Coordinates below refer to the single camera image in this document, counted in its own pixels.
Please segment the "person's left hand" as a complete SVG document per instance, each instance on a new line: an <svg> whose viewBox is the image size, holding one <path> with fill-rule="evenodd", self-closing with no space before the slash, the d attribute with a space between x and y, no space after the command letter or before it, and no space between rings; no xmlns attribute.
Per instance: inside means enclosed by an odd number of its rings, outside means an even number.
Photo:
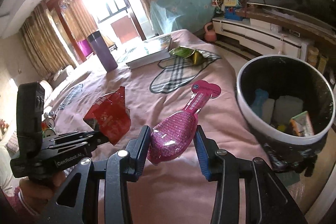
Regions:
<svg viewBox="0 0 336 224"><path fill-rule="evenodd" d="M41 213L65 179L66 175L63 171L52 176L51 186L40 185L34 183L29 178L22 178L19 181L19 187L22 192L23 200L31 209L37 213Z"/></svg>

